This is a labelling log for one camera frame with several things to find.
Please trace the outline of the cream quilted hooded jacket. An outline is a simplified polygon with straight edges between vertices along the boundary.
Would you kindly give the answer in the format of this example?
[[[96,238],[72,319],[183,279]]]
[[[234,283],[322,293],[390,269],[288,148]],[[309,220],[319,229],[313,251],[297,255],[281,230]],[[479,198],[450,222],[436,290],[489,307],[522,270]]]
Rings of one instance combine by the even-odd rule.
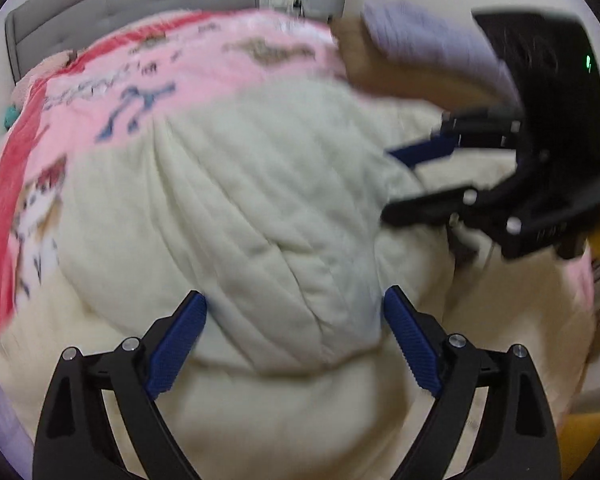
[[[62,350],[111,350],[196,290],[207,322],[158,405],[204,478],[387,479],[431,404],[381,319],[394,285],[476,346],[524,344],[561,422],[594,318],[557,259],[507,263],[483,245],[457,276],[442,229],[380,224],[392,200],[512,170],[506,154],[415,171],[389,156],[440,118],[426,102],[291,78],[79,155],[58,268],[0,337],[22,426],[35,430]]]

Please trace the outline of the folded lavender knit sweater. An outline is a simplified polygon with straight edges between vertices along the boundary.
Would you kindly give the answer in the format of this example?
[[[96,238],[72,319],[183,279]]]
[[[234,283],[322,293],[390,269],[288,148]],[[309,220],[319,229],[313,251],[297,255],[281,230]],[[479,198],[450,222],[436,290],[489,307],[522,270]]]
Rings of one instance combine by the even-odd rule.
[[[485,84],[517,104],[519,94],[505,62],[488,40],[406,0],[367,1],[362,20],[376,48],[392,62],[444,68]]]

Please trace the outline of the folded brown garment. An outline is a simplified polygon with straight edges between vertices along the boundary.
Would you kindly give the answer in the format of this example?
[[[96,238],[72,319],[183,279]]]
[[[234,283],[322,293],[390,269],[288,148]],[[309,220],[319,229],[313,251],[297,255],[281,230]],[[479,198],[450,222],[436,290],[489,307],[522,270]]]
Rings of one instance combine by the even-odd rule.
[[[374,45],[362,18],[337,18],[330,31],[347,81],[372,96],[427,101],[447,112],[512,102],[482,82],[445,68],[389,61]]]

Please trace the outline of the teal small toy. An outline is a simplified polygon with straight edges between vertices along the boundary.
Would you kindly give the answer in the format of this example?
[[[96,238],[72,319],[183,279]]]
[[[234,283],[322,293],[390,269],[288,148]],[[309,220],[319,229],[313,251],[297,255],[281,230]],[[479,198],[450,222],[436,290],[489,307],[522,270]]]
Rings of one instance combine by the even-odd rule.
[[[17,121],[19,115],[20,115],[20,110],[18,110],[18,108],[15,107],[15,105],[11,105],[11,106],[7,107],[7,110],[4,115],[4,120],[3,120],[3,125],[4,125],[4,128],[6,131],[8,131],[10,128],[12,128],[14,123]]]

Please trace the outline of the pink cartoon fleece blanket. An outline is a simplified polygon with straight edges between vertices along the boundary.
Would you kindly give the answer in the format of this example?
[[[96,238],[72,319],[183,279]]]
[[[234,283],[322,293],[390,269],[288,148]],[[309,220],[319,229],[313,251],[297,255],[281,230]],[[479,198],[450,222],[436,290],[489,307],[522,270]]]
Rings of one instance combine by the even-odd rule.
[[[35,81],[0,153],[0,331],[56,268],[74,156],[129,141],[155,115],[275,76],[343,73],[325,24],[265,10],[173,11],[94,41]]]

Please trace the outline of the pink plush pillow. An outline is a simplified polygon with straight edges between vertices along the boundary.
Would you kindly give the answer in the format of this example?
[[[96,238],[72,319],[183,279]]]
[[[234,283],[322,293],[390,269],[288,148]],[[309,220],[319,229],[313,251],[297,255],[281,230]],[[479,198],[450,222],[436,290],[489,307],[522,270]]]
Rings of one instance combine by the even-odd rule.
[[[35,81],[53,75],[58,72],[58,70],[66,68],[74,62],[77,57],[77,50],[65,50],[55,53],[48,58],[44,58],[38,65],[35,65],[28,70],[15,84],[15,88],[12,90],[12,95],[10,96],[10,104],[17,110],[21,110],[24,102],[26,102],[28,92]]]

